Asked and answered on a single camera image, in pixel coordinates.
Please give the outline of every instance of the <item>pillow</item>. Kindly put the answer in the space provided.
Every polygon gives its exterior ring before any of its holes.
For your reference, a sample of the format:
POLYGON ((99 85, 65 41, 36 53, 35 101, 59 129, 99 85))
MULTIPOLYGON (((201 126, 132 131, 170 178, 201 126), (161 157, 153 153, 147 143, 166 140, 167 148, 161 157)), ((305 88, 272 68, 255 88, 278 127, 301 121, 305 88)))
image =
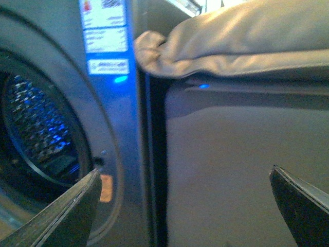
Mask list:
POLYGON ((156 77, 328 79, 329 1, 253 0, 205 13, 168 38, 147 31, 135 40, 136 60, 156 77))

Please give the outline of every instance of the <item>washing machine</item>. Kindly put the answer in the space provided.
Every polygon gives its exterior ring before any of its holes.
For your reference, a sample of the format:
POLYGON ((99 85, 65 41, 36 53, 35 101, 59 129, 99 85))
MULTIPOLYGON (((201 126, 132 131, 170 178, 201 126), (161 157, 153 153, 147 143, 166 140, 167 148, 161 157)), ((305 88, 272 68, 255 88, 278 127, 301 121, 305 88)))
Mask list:
POLYGON ((190 16, 160 0, 0 1, 0 238, 96 167, 103 189, 88 245, 158 244, 133 39, 190 16))

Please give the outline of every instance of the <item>gray metal panel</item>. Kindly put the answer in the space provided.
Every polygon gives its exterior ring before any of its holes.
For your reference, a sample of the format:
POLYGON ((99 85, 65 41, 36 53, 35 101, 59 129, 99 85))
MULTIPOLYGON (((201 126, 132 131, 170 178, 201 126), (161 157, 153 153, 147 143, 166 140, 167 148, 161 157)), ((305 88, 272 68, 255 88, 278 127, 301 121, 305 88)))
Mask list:
POLYGON ((187 82, 166 100, 169 246, 295 247, 269 174, 277 164, 329 191, 329 89, 187 82))

